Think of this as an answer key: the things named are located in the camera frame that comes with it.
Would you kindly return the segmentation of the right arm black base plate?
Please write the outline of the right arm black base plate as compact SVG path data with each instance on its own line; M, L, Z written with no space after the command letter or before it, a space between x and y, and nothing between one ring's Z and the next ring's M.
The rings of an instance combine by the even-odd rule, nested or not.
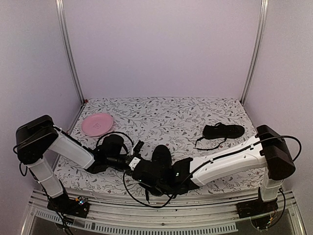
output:
M277 198L264 202L261 198L236 204L236 210L239 218L247 218L273 212L278 209Z

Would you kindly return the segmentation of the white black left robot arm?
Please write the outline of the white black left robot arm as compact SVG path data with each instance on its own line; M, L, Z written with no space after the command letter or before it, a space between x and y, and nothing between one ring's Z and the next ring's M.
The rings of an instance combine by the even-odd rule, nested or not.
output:
M100 185L92 182L97 174L108 168L122 172L130 169L128 153L121 153L127 148L119 132L103 135L103 143L91 149L55 126L49 115L43 115L19 126L15 138L13 152L54 198L53 203L61 212L69 212L73 207L72 200L64 195L65 186L100 190Z

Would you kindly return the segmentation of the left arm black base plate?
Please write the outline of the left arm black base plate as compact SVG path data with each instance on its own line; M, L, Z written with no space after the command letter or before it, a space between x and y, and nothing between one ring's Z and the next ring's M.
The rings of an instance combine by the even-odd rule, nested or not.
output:
M55 198L49 198L47 208L61 214L87 218L90 203L87 198L77 197L70 199L67 194Z

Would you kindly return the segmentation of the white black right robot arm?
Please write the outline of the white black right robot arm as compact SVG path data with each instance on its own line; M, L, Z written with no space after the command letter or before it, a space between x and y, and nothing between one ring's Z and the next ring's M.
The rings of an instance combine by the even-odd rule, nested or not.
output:
M264 213L276 200L283 181L295 172L296 157L291 156L287 139L301 143L294 136L279 135L267 125L261 125L255 136L215 154L188 157L173 165L166 164L164 159L153 162L132 155L128 166L134 180L147 189L172 197L228 175L265 168L259 198L253 202L255 212Z

